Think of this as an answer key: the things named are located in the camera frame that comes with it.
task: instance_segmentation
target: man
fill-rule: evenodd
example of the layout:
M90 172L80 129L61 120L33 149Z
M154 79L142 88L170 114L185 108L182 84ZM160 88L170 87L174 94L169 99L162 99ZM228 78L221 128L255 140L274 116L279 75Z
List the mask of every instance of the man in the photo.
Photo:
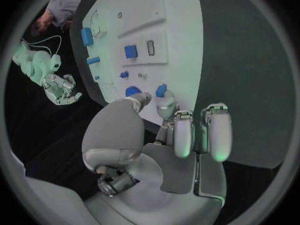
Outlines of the man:
M81 0L50 0L45 12L31 26L31 35L37 37L53 24L62 30L68 29Z

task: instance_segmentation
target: white robot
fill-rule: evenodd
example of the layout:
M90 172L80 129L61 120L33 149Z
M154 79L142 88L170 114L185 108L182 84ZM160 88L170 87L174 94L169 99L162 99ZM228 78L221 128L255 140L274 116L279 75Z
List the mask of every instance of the white robot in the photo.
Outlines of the white robot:
M151 99L140 92L112 102L89 124L82 158L99 175L100 192L85 204L103 224L108 213L121 215L124 224L213 224L226 199L222 162L232 146L228 108L216 103L202 110L198 152L193 112L179 110L168 90L154 98L163 123L156 141L144 145L138 113Z
M62 64L58 54L51 56L43 50L32 51L29 44L22 41L12 60L34 83L43 87L46 96L55 105L72 104L82 96L80 92L72 95L76 85L72 75L66 74L63 78L55 75Z

